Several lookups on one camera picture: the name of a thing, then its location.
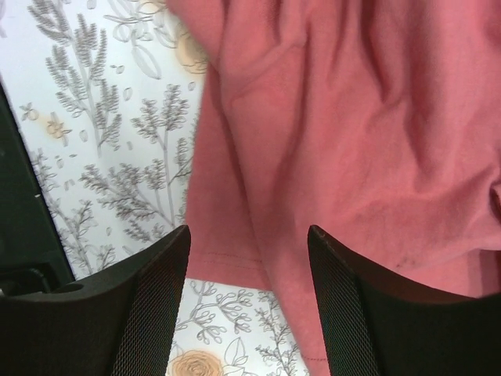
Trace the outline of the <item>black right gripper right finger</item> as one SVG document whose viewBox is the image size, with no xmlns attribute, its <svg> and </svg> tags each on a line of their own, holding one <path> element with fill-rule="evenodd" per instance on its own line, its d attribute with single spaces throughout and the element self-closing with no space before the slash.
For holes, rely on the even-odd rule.
<svg viewBox="0 0 501 376">
<path fill-rule="evenodd" d="M 417 283 L 318 226 L 308 255 L 332 375 L 498 375 L 500 295 Z"/>
</svg>

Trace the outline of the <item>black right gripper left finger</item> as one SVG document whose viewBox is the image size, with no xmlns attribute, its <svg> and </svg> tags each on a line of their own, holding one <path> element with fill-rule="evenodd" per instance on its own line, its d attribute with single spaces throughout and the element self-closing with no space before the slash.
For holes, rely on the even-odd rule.
<svg viewBox="0 0 501 376">
<path fill-rule="evenodd" d="M 1 299 L 3 375 L 163 375 L 191 236 L 180 226 L 51 292 Z"/>
</svg>

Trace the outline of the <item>dusty rose t-shirt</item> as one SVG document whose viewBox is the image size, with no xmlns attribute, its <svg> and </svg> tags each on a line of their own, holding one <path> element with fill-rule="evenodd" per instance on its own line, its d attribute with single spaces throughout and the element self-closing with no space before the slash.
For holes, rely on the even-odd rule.
<svg viewBox="0 0 501 376">
<path fill-rule="evenodd" d="M 312 375 L 312 225 L 423 284 L 499 291 L 499 2 L 167 7 L 208 58 L 190 277 L 274 292 Z"/>
</svg>

